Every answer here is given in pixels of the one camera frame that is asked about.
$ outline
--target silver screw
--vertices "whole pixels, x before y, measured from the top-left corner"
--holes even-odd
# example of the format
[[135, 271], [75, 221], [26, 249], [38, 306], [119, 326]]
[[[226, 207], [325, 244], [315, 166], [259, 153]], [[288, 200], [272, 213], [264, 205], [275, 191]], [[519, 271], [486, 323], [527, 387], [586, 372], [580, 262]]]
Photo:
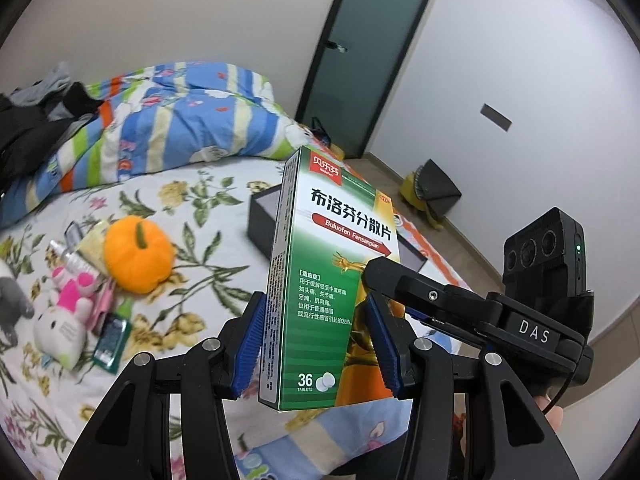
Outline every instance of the silver screw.
[[136, 366], [144, 366], [149, 364], [149, 361], [151, 361], [151, 356], [149, 354], [147, 354], [146, 352], [142, 352], [142, 354], [138, 354], [133, 358], [133, 363]]
[[431, 342], [431, 339], [419, 337], [414, 341], [414, 346], [418, 350], [431, 350], [431, 348], [433, 347], [433, 343]]
[[487, 361], [491, 366], [498, 366], [502, 364], [502, 358], [494, 352], [489, 352], [487, 355], [485, 355], [484, 360]]
[[202, 347], [209, 352], [213, 352], [220, 348], [220, 341], [215, 337], [210, 337], [202, 342]]

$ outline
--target gray plush toy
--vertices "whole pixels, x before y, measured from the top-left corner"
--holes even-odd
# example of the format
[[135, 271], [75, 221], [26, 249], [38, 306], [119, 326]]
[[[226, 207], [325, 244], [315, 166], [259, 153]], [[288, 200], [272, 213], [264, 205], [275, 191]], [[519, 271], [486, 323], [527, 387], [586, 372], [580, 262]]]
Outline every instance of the gray plush toy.
[[15, 281], [11, 269], [0, 260], [0, 330], [10, 346], [18, 344], [15, 324], [21, 316], [33, 317], [33, 305]]

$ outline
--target camera lens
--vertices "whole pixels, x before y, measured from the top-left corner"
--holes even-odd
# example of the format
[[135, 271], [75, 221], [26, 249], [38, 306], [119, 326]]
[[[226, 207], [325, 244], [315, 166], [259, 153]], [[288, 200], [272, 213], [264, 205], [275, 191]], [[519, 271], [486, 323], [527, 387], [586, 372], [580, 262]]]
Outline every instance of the camera lens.
[[556, 248], [556, 233], [553, 231], [547, 231], [542, 237], [542, 254], [545, 256], [551, 256], [551, 253]]
[[520, 249], [520, 263], [523, 267], [530, 267], [536, 259], [536, 243], [529, 239], [523, 243]]
[[516, 266], [516, 251], [511, 251], [507, 254], [507, 270], [513, 270], [513, 267]]

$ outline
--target plush pumpkin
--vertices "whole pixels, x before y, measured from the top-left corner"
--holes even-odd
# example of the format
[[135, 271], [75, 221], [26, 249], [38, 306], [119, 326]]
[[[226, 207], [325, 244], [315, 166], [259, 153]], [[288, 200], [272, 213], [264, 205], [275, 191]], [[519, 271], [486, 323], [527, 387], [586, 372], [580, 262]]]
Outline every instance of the plush pumpkin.
[[121, 288], [148, 294], [171, 275], [175, 250], [151, 220], [127, 216], [104, 237], [104, 263]]

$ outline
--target glass door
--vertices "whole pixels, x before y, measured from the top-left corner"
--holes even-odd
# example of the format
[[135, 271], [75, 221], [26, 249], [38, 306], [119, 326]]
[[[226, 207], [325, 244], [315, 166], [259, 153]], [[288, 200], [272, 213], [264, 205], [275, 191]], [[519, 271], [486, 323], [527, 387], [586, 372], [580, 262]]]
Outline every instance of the glass door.
[[360, 156], [428, 0], [335, 0], [296, 119]]

